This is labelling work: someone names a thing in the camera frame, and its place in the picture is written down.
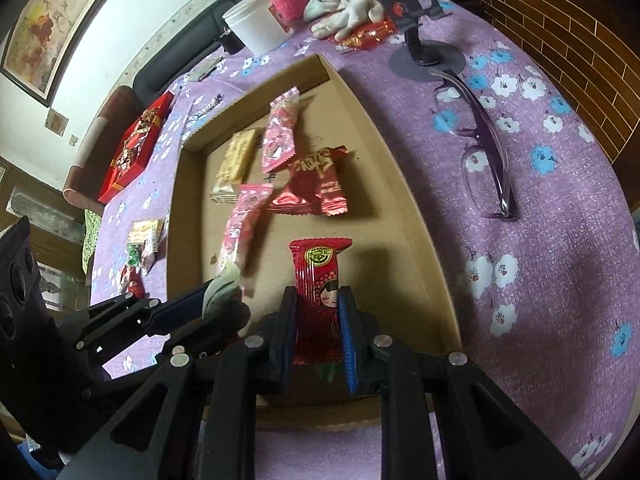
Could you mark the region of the green candy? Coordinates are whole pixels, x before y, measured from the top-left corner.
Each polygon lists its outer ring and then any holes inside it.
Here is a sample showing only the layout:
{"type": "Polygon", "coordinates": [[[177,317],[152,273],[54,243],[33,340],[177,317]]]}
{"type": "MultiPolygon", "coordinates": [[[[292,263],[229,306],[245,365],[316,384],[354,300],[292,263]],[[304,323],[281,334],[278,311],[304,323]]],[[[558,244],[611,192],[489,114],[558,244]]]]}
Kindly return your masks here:
{"type": "Polygon", "coordinates": [[[207,285],[202,301],[202,319],[220,315],[232,304],[242,301],[241,271],[227,261],[224,268],[207,285]]]}

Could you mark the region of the gold wafer bar packet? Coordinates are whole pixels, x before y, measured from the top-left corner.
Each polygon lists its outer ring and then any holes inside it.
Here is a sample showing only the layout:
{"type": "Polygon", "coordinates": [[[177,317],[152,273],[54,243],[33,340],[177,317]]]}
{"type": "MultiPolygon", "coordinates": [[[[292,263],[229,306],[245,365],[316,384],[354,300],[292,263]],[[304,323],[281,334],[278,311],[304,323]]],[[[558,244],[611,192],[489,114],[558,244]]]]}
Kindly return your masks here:
{"type": "Polygon", "coordinates": [[[210,192],[210,198],[214,203],[236,201],[236,189],[242,184],[246,170],[250,166],[257,138],[256,128],[239,131],[231,137],[210,192]]]}

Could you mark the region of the red packet under gloves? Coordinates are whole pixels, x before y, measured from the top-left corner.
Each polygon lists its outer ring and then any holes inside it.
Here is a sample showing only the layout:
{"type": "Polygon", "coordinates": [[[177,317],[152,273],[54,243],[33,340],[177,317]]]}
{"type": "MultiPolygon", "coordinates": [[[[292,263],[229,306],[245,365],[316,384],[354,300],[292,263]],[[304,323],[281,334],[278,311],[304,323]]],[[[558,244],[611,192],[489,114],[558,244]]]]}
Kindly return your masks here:
{"type": "Polygon", "coordinates": [[[358,26],[346,39],[336,40],[335,36],[329,36],[329,42],[346,49],[371,50],[382,44],[389,36],[396,32],[396,26],[392,20],[386,18],[379,23],[367,23],[358,26]]]}

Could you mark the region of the pink snack bar lower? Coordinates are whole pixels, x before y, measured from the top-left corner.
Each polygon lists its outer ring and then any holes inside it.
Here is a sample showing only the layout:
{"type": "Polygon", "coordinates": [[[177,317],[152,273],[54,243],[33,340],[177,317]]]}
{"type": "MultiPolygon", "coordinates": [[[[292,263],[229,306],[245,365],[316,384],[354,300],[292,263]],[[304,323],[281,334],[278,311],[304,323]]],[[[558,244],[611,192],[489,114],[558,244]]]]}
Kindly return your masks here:
{"type": "Polygon", "coordinates": [[[218,252],[217,273],[228,270],[239,279],[242,291],[249,297],[254,296],[255,280],[245,274],[245,268],[257,222],[272,192],[273,185],[270,183],[240,186],[238,199],[224,227],[224,236],[218,252]]]}

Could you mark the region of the pink snack bar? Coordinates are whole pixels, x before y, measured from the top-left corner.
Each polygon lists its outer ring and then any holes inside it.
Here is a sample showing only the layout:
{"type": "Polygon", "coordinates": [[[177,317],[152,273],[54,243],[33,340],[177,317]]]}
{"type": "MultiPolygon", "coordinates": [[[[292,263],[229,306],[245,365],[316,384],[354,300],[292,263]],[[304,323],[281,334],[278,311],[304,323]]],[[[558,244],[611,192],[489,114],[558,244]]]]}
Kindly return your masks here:
{"type": "Polygon", "coordinates": [[[255,280],[245,274],[245,268],[257,222],[272,192],[273,185],[270,183],[240,186],[238,199],[224,227],[224,236],[218,252],[217,273],[228,270],[239,279],[242,291],[249,297],[254,296],[255,280]]]}
{"type": "Polygon", "coordinates": [[[296,154],[294,129],[299,113],[299,90],[292,87],[270,103],[269,119],[262,137],[264,174],[272,174],[296,154]]]}

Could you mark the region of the small silver candy bar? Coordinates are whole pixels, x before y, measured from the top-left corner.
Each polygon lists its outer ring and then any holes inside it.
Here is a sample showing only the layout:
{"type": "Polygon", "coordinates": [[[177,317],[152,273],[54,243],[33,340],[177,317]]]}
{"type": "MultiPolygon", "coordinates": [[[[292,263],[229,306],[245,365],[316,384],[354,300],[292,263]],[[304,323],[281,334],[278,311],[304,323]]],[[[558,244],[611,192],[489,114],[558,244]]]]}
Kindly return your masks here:
{"type": "Polygon", "coordinates": [[[213,114],[216,113],[217,108],[220,107],[222,102],[224,102],[224,95],[222,93],[217,93],[208,100],[202,96],[197,98],[193,102],[188,118],[186,118],[184,133],[188,136],[192,132],[202,128],[213,114]]]}

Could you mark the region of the small white red snack packet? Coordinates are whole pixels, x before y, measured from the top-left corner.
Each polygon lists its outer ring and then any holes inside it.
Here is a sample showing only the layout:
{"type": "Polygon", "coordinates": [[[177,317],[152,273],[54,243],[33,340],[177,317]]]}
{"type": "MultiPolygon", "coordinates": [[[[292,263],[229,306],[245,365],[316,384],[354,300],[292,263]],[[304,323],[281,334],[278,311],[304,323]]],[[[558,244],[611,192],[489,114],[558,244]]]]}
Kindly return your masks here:
{"type": "Polygon", "coordinates": [[[160,251],[160,242],[154,238],[147,238],[140,247],[140,269],[143,276],[147,276],[154,266],[158,252],[160,251]]]}

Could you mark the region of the white plastic jar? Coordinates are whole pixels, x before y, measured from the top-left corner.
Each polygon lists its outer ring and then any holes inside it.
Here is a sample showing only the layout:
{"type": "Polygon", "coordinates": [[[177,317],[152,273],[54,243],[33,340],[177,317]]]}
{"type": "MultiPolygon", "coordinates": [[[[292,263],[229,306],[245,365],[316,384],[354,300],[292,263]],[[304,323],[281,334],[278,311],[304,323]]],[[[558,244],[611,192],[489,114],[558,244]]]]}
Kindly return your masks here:
{"type": "Polygon", "coordinates": [[[242,0],[224,12],[222,19],[254,55],[277,49],[294,34],[270,0],[242,0]]]}

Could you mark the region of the white work gloves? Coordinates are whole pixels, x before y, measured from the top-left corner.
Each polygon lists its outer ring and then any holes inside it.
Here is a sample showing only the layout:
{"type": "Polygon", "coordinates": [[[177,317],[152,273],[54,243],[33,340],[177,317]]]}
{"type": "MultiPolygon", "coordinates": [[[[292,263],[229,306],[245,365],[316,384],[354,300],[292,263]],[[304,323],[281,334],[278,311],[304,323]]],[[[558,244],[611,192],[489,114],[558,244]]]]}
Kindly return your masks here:
{"type": "Polygon", "coordinates": [[[311,36],[344,41],[361,25],[384,21],[385,10],[378,0],[309,0],[303,19],[311,24],[311,36]]]}

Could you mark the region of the red doll snack packet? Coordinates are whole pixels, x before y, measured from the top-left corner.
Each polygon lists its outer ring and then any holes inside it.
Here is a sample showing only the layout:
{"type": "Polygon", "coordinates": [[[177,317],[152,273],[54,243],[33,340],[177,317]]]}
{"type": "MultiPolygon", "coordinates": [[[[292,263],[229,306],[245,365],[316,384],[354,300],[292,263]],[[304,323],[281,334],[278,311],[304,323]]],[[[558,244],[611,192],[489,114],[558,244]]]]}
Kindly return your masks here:
{"type": "Polygon", "coordinates": [[[337,256],[352,246],[346,237],[302,238],[288,245],[297,290],[294,363],[323,364],[341,359],[337,256]]]}

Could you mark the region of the brown cardboard tray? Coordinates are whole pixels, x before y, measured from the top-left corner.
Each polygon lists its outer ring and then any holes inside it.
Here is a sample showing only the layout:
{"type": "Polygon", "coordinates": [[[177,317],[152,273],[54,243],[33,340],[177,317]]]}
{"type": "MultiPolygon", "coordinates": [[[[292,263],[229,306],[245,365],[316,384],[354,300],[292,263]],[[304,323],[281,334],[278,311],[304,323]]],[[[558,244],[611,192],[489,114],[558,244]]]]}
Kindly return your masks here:
{"type": "Polygon", "coordinates": [[[277,310],[294,283],[292,240],[346,237],[338,280],[359,309],[416,351],[444,356],[460,349],[454,305],[416,200],[344,74],[321,55],[280,70],[184,142],[170,207],[168,296],[215,276],[232,206],[215,202],[212,191],[229,142],[263,127],[271,102],[290,89],[299,92],[296,155],[271,179],[284,203],[262,208],[241,264],[252,317],[277,310]]]}

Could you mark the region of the wooden brick pattern cabinet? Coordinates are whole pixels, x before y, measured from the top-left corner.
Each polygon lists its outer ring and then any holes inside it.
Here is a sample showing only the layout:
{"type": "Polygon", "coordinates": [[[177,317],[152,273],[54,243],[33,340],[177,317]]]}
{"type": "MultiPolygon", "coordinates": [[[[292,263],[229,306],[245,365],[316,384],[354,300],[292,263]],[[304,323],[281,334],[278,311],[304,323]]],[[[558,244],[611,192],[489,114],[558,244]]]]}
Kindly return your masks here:
{"type": "Polygon", "coordinates": [[[639,153],[639,50],[605,0],[480,0],[593,128],[616,166],[639,153]]]}

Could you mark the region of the black phone stand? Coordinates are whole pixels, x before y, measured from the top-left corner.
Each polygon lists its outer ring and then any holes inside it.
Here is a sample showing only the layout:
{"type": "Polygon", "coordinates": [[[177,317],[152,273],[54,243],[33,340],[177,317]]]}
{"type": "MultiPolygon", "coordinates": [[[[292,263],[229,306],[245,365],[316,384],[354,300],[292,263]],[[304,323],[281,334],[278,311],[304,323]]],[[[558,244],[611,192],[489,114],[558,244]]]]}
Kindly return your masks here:
{"type": "Polygon", "coordinates": [[[439,81],[443,74],[459,75],[465,68],[462,51],[453,44],[420,38],[421,18],[437,21],[446,16],[438,0],[378,0],[404,46],[390,56],[388,66],[398,77],[413,81],[439,81]]]}

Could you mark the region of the brown nougat bar packet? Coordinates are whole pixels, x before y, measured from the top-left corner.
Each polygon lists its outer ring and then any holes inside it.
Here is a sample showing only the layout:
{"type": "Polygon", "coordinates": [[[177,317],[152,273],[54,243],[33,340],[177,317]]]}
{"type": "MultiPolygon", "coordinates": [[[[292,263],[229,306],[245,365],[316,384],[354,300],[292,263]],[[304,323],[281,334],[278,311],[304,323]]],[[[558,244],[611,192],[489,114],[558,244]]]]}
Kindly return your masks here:
{"type": "Polygon", "coordinates": [[[146,242],[157,245],[164,228],[163,219],[137,220],[131,223],[127,243],[142,246],[146,242]]]}

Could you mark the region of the purple eyeglasses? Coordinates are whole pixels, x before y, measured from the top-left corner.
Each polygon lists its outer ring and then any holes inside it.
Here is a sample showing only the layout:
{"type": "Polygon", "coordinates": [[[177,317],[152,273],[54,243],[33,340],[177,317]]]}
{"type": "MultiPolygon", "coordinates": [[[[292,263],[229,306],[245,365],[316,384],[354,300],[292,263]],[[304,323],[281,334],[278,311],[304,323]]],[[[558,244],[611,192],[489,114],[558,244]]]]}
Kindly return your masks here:
{"type": "Polygon", "coordinates": [[[515,220],[509,159],[495,123],[457,75],[443,74],[436,82],[434,128],[464,141],[461,171],[471,204],[484,218],[515,220]]]}

